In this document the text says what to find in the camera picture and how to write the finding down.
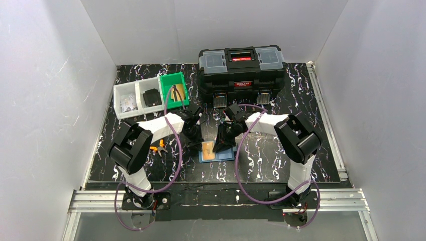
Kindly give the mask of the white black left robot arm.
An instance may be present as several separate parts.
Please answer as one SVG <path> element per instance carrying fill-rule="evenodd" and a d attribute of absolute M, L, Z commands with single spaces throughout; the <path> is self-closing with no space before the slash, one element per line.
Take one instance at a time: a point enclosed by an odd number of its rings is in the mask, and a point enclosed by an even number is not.
<path fill-rule="evenodd" d="M 108 157 L 125 176 L 128 201 L 141 209 L 154 206 L 153 188 L 143 168 L 152 143 L 180 134 L 189 148 L 200 151 L 203 138 L 199 120 L 202 113 L 199 105 L 191 105 L 146 122 L 122 123 L 108 150 Z"/>

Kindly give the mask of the blue leather card holder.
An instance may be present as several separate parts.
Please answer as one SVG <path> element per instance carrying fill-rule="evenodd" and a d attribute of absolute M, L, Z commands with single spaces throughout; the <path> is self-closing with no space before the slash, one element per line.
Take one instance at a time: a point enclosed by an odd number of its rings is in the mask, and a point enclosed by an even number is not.
<path fill-rule="evenodd" d="M 231 149 L 222 151 L 222 152 L 217 152 L 215 159 L 211 160 L 211 161 L 202 161 L 201 160 L 201 151 L 198 152 L 199 154 L 199 163 L 208 163 L 208 162 L 220 162 L 220 161 L 232 161 L 235 159 L 235 152 L 236 152 L 237 148 L 233 147 Z"/>

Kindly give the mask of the orange card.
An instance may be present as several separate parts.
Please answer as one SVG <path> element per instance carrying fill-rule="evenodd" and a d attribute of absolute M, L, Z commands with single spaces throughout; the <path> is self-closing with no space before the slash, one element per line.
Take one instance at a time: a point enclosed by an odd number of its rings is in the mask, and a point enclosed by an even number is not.
<path fill-rule="evenodd" d="M 202 149 L 201 149 L 201 160 L 202 161 L 211 161 L 215 159 L 216 154 L 213 151 L 214 148 L 214 142 L 208 141 L 202 143 Z"/>

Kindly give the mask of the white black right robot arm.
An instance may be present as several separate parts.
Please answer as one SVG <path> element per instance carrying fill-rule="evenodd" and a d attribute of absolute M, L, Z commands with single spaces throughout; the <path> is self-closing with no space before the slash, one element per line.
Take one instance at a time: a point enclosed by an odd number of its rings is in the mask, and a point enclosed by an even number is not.
<path fill-rule="evenodd" d="M 312 183 L 311 170 L 322 140 L 302 113 L 296 115 L 268 114 L 261 112 L 247 113 L 243 104 L 233 103 L 224 109 L 228 121 L 221 123 L 213 152 L 221 152 L 235 147 L 235 138 L 242 135 L 245 139 L 251 132 L 277 136 L 285 154 L 290 158 L 290 174 L 286 184 L 286 194 L 275 200 L 256 199 L 244 189 L 241 180 L 237 183 L 249 200 L 258 204 L 273 205 L 289 200 L 299 205 L 308 196 Z"/>

